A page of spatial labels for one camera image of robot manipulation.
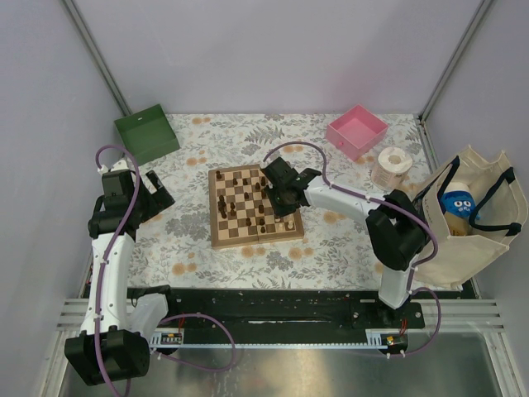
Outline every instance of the flower pattern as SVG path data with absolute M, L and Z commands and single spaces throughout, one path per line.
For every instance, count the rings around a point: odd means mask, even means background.
M 336 114 L 168 115 L 181 149 L 141 167 L 154 170 L 176 203 L 140 227 L 132 256 L 130 286 L 169 284 L 197 288 L 377 289 L 382 266 L 366 230 L 323 208 L 301 208 L 305 238 L 215 251 L 211 248 L 207 172 L 259 163 L 287 141 L 318 144 L 329 160 L 331 180 L 382 193 L 370 171 L 380 151 L 400 146 L 413 158 L 402 189 L 412 193 L 428 175 L 427 158 L 412 115 L 379 115 L 384 140 L 356 162 L 325 139 Z M 298 170 L 321 169 L 319 154 L 286 146 L 281 156 Z

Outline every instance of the beige bag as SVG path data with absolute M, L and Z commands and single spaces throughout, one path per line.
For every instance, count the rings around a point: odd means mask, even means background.
M 446 225 L 439 199 L 450 182 L 467 184 L 476 202 L 468 236 L 451 236 Z M 527 220 L 527 201 L 505 153 L 488 162 L 470 146 L 439 167 L 419 189 L 413 204 L 439 242 L 436 257 L 417 267 L 415 279 L 449 288 L 463 284 L 507 251 Z M 432 250 L 429 242 L 419 259 Z

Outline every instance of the wall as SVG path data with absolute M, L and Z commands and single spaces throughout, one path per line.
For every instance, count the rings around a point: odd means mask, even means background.
M 133 110 L 419 112 L 479 0 L 77 0 Z
M 489 157 L 504 149 L 526 194 L 529 194 L 528 18 L 527 0 L 496 2 L 427 120 L 441 162 L 468 143 Z M 529 231 L 524 230 L 512 243 L 511 250 L 478 277 L 484 295 L 498 300 L 526 387 L 529 387 L 528 257 Z
M 30 396 L 88 263 L 95 150 L 120 114 L 56 0 L 0 2 L 0 395 Z

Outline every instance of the paper roll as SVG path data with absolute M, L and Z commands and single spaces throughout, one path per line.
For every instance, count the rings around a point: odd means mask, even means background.
M 400 147 L 386 147 L 371 171 L 371 180 L 384 190 L 397 188 L 412 168 L 412 157 Z

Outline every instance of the green box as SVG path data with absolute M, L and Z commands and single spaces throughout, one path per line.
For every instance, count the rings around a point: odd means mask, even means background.
M 160 105 L 120 118 L 114 121 L 114 125 L 125 148 L 133 154 L 139 165 L 180 148 Z

